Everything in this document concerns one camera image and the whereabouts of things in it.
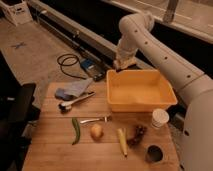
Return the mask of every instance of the green pepper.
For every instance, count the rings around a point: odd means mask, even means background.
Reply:
[[[79,142],[80,136],[81,136],[80,126],[79,126],[77,118],[75,117],[72,118],[72,125],[75,128],[75,133],[76,133],[75,140],[72,142],[72,145],[75,145]]]

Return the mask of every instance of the orange tray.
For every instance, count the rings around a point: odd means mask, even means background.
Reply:
[[[107,101],[114,112],[152,112],[177,104],[170,83],[158,70],[108,70]]]

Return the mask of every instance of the gray floor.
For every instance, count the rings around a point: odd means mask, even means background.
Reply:
[[[21,83],[37,84],[35,105],[38,107],[42,105],[50,82],[74,80],[61,73],[56,59],[64,53],[77,53],[36,22],[15,27],[4,18],[0,18],[0,49]],[[86,76],[78,65],[68,68],[67,71]],[[179,154],[181,132],[175,128],[174,124],[169,126]]]

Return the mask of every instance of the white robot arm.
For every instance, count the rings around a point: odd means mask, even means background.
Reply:
[[[203,71],[154,38],[151,13],[131,14],[121,19],[122,37],[114,67],[135,64],[139,49],[167,78],[188,106],[181,144],[181,165],[185,171],[213,170],[213,81]]]

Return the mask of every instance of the small black cup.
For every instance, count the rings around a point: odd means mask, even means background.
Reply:
[[[149,148],[147,149],[145,160],[148,163],[154,163],[161,161],[162,159],[163,159],[162,150],[156,145],[149,146]]]

